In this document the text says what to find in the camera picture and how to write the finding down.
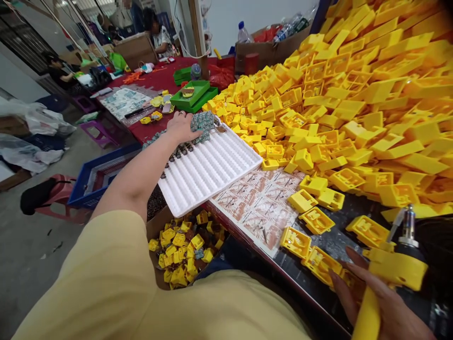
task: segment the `person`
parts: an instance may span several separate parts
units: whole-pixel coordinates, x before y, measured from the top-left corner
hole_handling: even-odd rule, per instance
[[[63,63],[58,56],[46,52],[43,52],[42,55],[46,59],[49,76],[59,87],[70,95],[84,92],[82,85],[74,78],[74,73],[67,73],[63,70]]]
[[[191,131],[191,119],[190,113],[175,112],[167,131],[116,176],[57,280],[13,340],[310,339],[290,305],[244,272],[214,272],[174,291],[158,288],[146,236],[147,202],[175,148],[201,135]],[[366,262],[347,252],[354,264],[346,268],[378,297],[380,338],[434,339],[401,298],[366,270]],[[354,323],[356,302],[342,279],[331,277]]]
[[[171,57],[173,55],[171,38],[165,26],[159,23],[156,13],[151,8],[145,8],[143,16],[145,31],[150,35],[159,58]]]

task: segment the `pink plastic stool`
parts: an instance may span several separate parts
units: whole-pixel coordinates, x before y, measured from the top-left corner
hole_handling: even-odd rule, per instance
[[[72,178],[69,176],[64,176],[60,174],[55,174],[51,178],[55,178],[57,181],[68,181],[68,182],[75,182],[76,178]],[[52,216],[59,218],[61,220],[70,221],[76,224],[84,224],[86,221],[87,214],[91,212],[91,210],[84,209],[84,208],[76,208],[72,206],[66,205],[71,196],[72,188],[74,187],[73,183],[57,183],[52,191],[50,192],[49,200],[44,203],[43,205],[49,204],[49,206],[36,208],[35,211],[37,213],[41,213],[47,216]],[[59,203],[65,206],[65,214],[59,214],[53,212],[50,207],[53,203]],[[71,210],[77,210],[77,213],[74,216],[71,216]]]
[[[107,143],[112,143],[115,146],[119,146],[120,142],[115,138],[113,130],[107,130],[101,122],[92,120],[83,124],[80,124],[80,128],[95,141],[101,148],[105,148]],[[89,128],[96,128],[99,131],[97,136],[94,136],[88,130]]]

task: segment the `water bottle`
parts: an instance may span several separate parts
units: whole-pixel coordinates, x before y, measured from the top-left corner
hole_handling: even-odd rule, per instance
[[[241,21],[239,23],[239,33],[237,34],[237,42],[238,43],[253,43],[254,42],[252,36],[245,29],[243,21]]]
[[[285,40],[287,37],[291,36],[296,25],[298,25],[302,18],[303,16],[301,13],[296,13],[294,17],[292,17],[288,23],[284,24],[283,27],[277,32],[273,39],[273,42],[278,43],[282,40]]]
[[[293,34],[299,33],[300,31],[307,28],[310,25],[310,23],[312,23],[313,19],[315,18],[317,10],[318,10],[318,5],[315,5],[311,9],[309,9],[307,12],[305,12],[302,19],[295,26]]]

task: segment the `yellow sleeve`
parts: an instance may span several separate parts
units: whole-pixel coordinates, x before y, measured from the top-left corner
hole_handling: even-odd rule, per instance
[[[156,291],[143,220],[108,212],[85,226],[13,339],[129,339]]]

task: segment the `purple plastic stool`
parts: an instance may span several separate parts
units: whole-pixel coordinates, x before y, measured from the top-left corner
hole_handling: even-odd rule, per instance
[[[74,99],[79,108],[81,108],[85,113],[90,113],[98,109],[91,99],[84,95],[74,96],[72,99]]]
[[[106,144],[112,143],[115,146],[119,146],[120,142],[115,138],[115,133],[113,130],[107,130],[101,122],[97,120],[92,120],[83,124],[80,124],[80,128],[85,131],[85,133],[95,141],[101,148],[104,148]],[[96,128],[99,131],[97,136],[94,136],[88,130],[89,128]]]

